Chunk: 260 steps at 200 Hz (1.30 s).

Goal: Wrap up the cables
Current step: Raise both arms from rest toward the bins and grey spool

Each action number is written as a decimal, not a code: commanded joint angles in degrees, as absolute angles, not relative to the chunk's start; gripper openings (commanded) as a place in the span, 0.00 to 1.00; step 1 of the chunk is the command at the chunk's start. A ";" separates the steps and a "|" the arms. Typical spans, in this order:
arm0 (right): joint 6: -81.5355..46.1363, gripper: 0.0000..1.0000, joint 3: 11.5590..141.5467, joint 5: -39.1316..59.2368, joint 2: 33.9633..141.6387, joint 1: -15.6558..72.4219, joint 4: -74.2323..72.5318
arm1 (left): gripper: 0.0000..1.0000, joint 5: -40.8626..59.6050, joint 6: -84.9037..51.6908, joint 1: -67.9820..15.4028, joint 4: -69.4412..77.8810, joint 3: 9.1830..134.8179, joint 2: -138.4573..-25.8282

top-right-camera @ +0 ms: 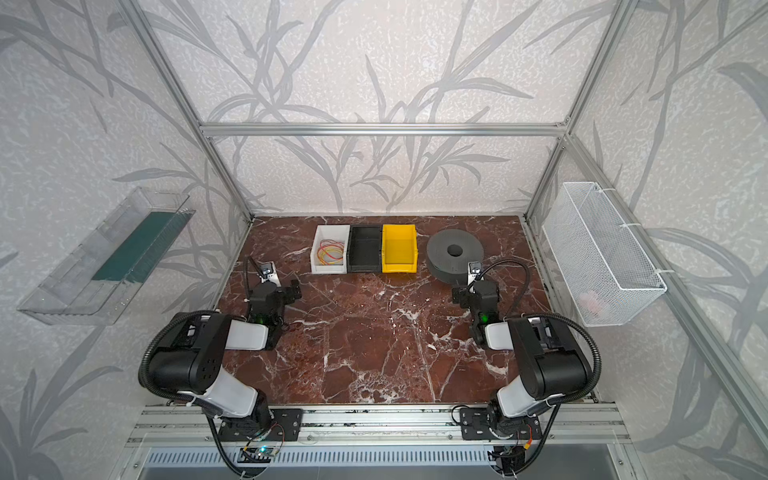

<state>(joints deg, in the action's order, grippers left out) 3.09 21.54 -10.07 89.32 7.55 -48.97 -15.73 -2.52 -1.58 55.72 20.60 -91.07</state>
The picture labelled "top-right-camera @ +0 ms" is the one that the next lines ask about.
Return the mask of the grey perforated spool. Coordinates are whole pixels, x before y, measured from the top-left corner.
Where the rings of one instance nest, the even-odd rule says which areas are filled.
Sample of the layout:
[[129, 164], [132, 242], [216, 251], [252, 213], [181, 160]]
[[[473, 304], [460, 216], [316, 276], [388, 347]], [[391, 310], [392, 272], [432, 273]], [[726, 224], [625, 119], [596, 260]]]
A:
[[460, 229], [444, 229], [427, 243], [427, 268], [437, 280], [452, 285], [468, 284], [469, 264], [485, 257], [481, 242]]

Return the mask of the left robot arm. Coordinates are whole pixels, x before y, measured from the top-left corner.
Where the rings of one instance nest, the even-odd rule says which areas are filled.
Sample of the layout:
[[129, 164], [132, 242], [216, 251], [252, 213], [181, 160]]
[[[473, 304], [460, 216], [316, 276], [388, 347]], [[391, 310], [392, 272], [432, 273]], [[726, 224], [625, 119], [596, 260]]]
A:
[[245, 316], [214, 310], [179, 312], [150, 341], [138, 370], [152, 394], [198, 406], [246, 437], [274, 424], [266, 395], [223, 366], [227, 351], [272, 351], [287, 329], [288, 305], [302, 298], [300, 282], [264, 281], [250, 291]]

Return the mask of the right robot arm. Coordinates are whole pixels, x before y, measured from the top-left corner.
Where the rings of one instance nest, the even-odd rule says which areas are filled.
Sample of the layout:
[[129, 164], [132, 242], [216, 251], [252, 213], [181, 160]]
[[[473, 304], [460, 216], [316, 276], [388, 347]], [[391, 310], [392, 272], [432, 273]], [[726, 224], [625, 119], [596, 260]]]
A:
[[470, 262], [467, 284], [452, 290], [452, 301], [471, 314], [475, 344], [512, 352], [518, 368], [517, 377], [487, 407], [460, 409], [461, 424], [469, 428], [465, 439], [506, 440], [522, 433], [536, 439], [538, 416], [589, 395], [602, 373], [597, 343], [577, 322], [551, 312], [500, 314], [500, 288], [488, 273], [508, 265], [521, 267], [530, 282], [529, 267], [518, 260], [502, 259], [488, 267]]

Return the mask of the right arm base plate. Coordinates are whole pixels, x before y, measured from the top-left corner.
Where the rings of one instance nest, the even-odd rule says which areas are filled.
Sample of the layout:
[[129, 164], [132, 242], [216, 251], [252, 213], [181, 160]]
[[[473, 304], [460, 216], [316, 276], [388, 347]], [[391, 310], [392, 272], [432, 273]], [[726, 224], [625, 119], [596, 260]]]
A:
[[541, 422], [536, 416], [506, 417], [488, 407], [459, 405], [452, 410], [463, 440], [525, 441], [542, 438]]

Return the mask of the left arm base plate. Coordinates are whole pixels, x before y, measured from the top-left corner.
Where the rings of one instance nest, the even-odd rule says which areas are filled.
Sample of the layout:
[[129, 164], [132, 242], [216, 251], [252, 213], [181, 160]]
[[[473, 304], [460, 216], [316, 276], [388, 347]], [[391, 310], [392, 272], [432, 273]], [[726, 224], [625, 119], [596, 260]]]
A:
[[303, 413], [300, 408], [277, 408], [271, 409], [264, 420], [223, 418], [218, 435], [222, 442], [296, 442]]

